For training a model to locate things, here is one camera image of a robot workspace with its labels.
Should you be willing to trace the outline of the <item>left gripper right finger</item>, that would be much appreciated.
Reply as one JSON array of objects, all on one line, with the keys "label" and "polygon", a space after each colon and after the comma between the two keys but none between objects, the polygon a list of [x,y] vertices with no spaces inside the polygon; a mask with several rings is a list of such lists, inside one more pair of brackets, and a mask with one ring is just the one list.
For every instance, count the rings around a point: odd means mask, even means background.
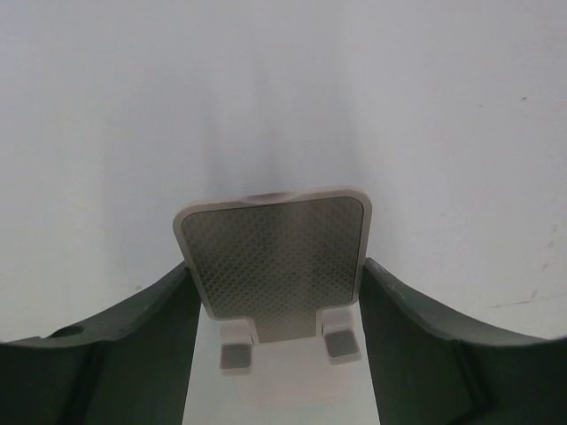
[{"label": "left gripper right finger", "polygon": [[498,328],[414,290],[373,259],[361,321],[383,424],[564,424],[566,340]]}]

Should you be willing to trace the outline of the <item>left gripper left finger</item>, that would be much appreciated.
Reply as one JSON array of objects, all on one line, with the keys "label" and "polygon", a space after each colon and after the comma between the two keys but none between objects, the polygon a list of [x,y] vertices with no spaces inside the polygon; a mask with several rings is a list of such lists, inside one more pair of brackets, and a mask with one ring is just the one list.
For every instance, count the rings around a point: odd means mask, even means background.
[{"label": "left gripper left finger", "polygon": [[3,424],[180,424],[200,298],[179,265],[47,337],[1,345]]}]

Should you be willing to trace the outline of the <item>white phone stand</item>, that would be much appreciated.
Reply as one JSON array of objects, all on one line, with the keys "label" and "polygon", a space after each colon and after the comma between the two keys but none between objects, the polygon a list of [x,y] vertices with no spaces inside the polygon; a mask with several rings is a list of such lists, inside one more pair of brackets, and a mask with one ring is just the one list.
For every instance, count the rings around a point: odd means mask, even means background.
[{"label": "white phone stand", "polygon": [[176,214],[184,263],[221,339],[219,369],[253,406],[344,396],[372,204],[335,187],[200,202]]}]

